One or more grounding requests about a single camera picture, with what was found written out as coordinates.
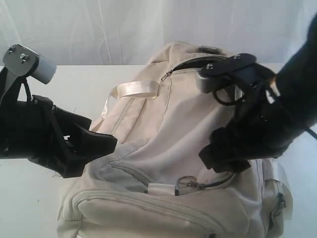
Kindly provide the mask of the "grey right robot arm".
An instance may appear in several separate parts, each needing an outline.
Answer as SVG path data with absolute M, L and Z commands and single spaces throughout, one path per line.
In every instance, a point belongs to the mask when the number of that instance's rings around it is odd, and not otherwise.
M 224 106 L 233 106 L 229 123 L 214 130 L 199 152 L 207 169 L 240 173 L 250 160 L 278 158 L 317 122 L 317 21 L 310 23 L 301 48 L 278 73 L 237 54 L 198 71 L 200 88 Z

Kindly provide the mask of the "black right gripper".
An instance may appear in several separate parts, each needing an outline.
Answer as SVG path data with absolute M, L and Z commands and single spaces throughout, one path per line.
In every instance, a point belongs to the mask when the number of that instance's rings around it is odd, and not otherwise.
M 225 127 L 214 130 L 209 144 L 199 152 L 207 169 L 240 173 L 250 160 L 278 158 L 305 130 L 304 92 L 274 95 L 265 92 L 235 101 L 235 112 Z

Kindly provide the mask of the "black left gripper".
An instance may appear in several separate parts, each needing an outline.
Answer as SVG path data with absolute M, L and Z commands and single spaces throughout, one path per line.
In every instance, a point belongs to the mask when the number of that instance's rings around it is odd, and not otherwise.
M 42 96 L 0 106 L 1 159 L 27 159 L 63 178 L 82 175 L 91 161 L 114 152 L 117 139 L 89 130 L 91 120 Z

